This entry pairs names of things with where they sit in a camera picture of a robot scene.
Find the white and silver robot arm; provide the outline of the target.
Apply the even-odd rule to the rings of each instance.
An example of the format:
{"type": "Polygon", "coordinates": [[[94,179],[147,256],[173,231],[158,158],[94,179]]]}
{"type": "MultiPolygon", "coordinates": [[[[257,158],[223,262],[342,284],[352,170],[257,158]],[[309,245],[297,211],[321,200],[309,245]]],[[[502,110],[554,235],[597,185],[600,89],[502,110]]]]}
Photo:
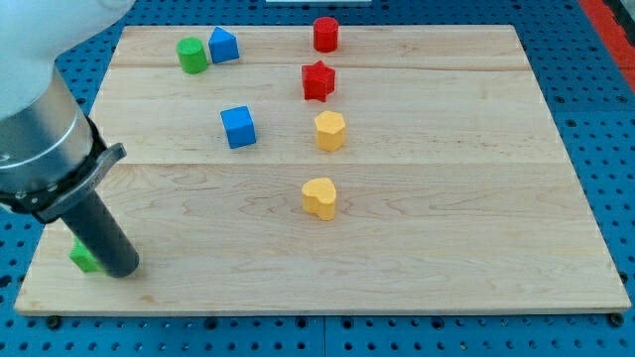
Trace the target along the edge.
{"type": "Polygon", "coordinates": [[[1,206],[50,223],[126,155],[107,146],[56,58],[122,18],[134,0],[1,3],[1,206]]]}

